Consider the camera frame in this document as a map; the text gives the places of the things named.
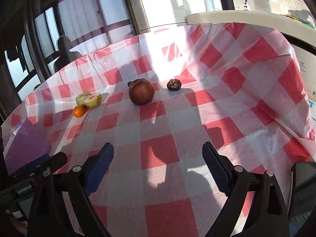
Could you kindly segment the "dark red apple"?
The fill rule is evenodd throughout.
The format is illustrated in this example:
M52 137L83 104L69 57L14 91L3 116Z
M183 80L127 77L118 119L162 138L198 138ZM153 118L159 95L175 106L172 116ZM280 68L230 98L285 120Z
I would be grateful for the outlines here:
M142 106L150 103L155 95L155 89L147 79L135 79L127 83L129 98L135 105Z

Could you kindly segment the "green guava half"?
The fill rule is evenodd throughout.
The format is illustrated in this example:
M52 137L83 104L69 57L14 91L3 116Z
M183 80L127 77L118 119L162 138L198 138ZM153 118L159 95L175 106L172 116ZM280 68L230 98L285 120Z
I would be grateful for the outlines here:
M82 93L82 94L79 94L75 100L76 100L76 104L77 105L84 105L84 99L87 98L88 96L90 95L90 93Z

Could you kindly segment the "dark dried date far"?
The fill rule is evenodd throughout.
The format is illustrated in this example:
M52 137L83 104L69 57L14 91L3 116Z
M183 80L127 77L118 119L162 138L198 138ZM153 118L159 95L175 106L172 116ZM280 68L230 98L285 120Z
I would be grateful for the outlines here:
M182 83L179 79L170 79L166 84L166 87L170 91L178 91L182 87Z

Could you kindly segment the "red white checkered tablecloth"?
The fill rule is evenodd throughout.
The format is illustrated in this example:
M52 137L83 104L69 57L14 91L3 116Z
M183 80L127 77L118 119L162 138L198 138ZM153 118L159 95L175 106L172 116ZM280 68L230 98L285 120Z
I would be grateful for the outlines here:
M147 79L153 100L129 98ZM182 83L170 91L170 79ZM75 98L101 93L80 118ZM63 172L110 142L114 159L90 201L112 236L204 236L226 197L202 158L210 141L254 173L271 170L289 198L291 166L315 159L315 133L294 49L277 30L192 25L132 37L84 55L32 92L2 125L28 118L64 152Z

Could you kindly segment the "small kumquat orange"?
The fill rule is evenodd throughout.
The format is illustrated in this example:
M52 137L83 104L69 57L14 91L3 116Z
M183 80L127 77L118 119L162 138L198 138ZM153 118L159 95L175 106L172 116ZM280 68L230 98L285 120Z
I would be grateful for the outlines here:
M77 105L73 109L73 115L76 118L80 118L87 112L87 109L88 108L86 106L84 106L84 105Z

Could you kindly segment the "white round side table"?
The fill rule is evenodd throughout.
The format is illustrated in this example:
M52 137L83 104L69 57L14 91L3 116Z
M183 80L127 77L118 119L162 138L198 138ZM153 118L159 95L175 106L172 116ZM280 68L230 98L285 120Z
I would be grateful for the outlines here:
M244 23L277 29L279 32L315 46L315 29L285 16L260 11L212 11L186 17L189 25L212 23Z

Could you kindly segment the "purple box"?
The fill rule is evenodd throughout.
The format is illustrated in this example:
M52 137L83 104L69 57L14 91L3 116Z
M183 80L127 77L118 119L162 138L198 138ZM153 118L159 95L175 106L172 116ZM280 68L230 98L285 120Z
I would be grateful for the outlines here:
M49 151L50 143L28 118L23 119L12 128L10 136L4 141L4 159L8 174L11 175Z

